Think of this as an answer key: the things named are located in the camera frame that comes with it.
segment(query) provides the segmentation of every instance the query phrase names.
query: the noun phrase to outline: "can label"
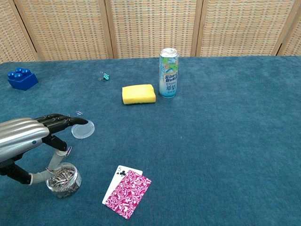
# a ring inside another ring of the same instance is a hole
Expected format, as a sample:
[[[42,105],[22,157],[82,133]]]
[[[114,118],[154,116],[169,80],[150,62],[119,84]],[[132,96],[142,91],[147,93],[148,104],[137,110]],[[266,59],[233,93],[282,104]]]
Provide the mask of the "can label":
[[[174,97],[177,92],[178,55],[164,57],[160,55],[159,93],[163,97]]]

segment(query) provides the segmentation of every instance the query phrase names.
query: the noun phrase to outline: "five of clubs card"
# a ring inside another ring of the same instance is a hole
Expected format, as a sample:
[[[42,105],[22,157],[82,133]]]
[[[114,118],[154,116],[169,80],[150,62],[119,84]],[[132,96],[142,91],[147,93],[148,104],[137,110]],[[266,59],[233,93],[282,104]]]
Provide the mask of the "five of clubs card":
[[[142,171],[141,170],[137,170],[137,169],[133,169],[133,168],[129,168],[126,166],[118,166],[116,169],[116,172],[113,176],[113,179],[110,183],[110,186],[103,198],[102,204],[105,205],[105,201],[109,198],[110,194],[115,190],[115,188],[117,187],[117,185],[121,182],[121,180],[125,177],[125,175],[127,174],[127,172],[131,170],[134,171],[136,173],[138,173],[139,175],[142,175]]]

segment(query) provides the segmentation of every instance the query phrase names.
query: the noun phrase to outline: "pink patterned card back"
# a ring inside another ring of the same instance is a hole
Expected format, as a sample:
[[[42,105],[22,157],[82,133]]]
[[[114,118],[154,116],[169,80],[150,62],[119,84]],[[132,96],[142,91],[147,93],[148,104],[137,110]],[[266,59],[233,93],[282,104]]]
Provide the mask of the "pink patterned card back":
[[[125,219],[130,219],[150,184],[151,180],[129,170],[105,205]]]

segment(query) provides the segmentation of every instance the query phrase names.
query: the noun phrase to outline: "woven panel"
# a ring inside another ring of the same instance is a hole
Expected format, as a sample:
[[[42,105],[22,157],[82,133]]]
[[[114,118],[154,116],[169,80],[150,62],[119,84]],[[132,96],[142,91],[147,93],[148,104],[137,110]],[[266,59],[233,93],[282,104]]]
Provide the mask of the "woven panel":
[[[288,41],[287,47],[283,53],[286,56],[301,56],[301,19]]]
[[[196,0],[111,0],[119,58],[158,57],[176,48],[190,56]]]
[[[294,0],[209,0],[201,56],[271,55]]]
[[[97,0],[20,0],[45,60],[108,58]]]
[[[31,49],[7,1],[0,1],[0,21],[0,63],[34,61]]]

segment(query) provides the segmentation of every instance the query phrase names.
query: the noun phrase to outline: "metal robot arm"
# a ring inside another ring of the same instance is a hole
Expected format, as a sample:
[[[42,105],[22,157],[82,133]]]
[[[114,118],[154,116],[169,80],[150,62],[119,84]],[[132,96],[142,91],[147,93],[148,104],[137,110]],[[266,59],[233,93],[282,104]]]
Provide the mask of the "metal robot arm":
[[[0,123],[0,175],[22,184],[35,184],[52,177],[54,170],[66,154],[67,144],[53,133],[75,124],[87,124],[82,118],[49,114],[36,119],[20,118]],[[23,154],[42,143],[55,148],[48,170],[32,174],[15,164]]]

